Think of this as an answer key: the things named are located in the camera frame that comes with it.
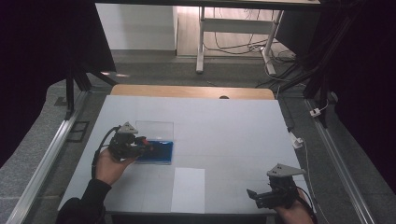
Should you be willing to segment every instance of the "table leg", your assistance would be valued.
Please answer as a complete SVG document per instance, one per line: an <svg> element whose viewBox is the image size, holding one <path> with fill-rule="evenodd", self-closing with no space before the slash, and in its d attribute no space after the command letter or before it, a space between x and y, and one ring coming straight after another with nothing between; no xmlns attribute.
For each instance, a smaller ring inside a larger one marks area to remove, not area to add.
<svg viewBox="0 0 396 224"><path fill-rule="evenodd" d="M197 53L196 73L204 72L204 28L205 28L205 7L201 7L200 23L199 23L199 44Z"/></svg>
<svg viewBox="0 0 396 224"><path fill-rule="evenodd" d="M279 25L280 18L282 17L282 13L283 13L283 10L281 10L281 11L279 11L277 13L277 16L276 16L276 18L274 20L273 26L271 28L271 33L268 35L267 44L265 45L265 48L261 48L262 57L264 58L265 66L267 67L268 74L270 76L276 74L275 69L274 69L274 65L273 65L273 63L271 61L270 50L271 50L271 45L272 45L272 43L274 41L274 38L275 38L277 26Z"/></svg>

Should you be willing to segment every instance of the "black sleeve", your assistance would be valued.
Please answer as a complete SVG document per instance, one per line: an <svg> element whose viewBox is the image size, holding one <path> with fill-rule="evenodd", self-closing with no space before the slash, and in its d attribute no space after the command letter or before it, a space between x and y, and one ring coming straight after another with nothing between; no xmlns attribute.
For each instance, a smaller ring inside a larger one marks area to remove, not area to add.
<svg viewBox="0 0 396 224"><path fill-rule="evenodd" d="M110 190L105 182L92 179L81 199L71 198L62 206L56 223L100 223L106 211L103 201Z"/></svg>

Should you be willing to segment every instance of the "white paper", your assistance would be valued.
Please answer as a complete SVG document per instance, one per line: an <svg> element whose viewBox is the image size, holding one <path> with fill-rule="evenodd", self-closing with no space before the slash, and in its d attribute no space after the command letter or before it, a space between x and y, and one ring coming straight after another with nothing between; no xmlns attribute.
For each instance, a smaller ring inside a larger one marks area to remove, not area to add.
<svg viewBox="0 0 396 224"><path fill-rule="evenodd" d="M205 212L205 169L175 169L171 212Z"/></svg>

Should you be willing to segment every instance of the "aluminum rail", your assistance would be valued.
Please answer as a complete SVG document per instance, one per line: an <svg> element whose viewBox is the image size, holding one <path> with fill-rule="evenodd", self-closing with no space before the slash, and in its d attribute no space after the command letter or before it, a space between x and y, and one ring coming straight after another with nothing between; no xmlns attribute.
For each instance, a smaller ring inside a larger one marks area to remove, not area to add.
<svg viewBox="0 0 396 224"><path fill-rule="evenodd" d="M52 164L55 162L56 157L58 156L64 144L64 141L66 140L67 135L69 134L74 122L76 121L79 113L81 112L83 103L87 98L87 95L88 93L86 91L82 91L79 94L75 103L75 112L73 113L70 120L64 120L62 122L60 128L58 129L58 132L55 134L52 142L49 145L49 148L44 154L43 159L38 164L35 173L30 179L29 184L27 185L22 196L18 200L17 205L9 216L7 224L22 223L26 218L33 202L35 201L35 196L37 195L42 184L44 183L47 174L50 172Z"/></svg>
<svg viewBox="0 0 396 224"><path fill-rule="evenodd" d="M311 104L309 104L308 100L305 100L306 107L309 110L314 109ZM329 131L325 129L318 119L315 119L315 125L318 129L320 137L329 153L330 158L332 159L332 163L334 164L335 170L340 176L341 182L344 185L346 193L349 195L350 201L352 202L356 213L361 220L362 224L375 224L375 220L373 218L372 213L370 212L367 203L364 201L361 191L356 185L355 181L352 178L347 166L339 153L339 150L332 140L332 136Z"/></svg>

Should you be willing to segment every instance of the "white tabletop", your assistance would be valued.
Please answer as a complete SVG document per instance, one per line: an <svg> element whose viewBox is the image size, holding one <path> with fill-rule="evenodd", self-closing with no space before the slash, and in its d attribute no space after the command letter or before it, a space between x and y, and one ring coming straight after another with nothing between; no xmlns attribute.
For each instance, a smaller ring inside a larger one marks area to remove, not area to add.
<svg viewBox="0 0 396 224"><path fill-rule="evenodd" d="M270 191L266 172L277 163L300 168L276 100L109 95L60 207L82 196L108 130L137 120L174 123L172 164L130 165L107 194L107 212L171 213L176 168L195 168L205 170L206 214L271 214L258 209L246 189ZM294 180L307 190L302 175Z"/></svg>

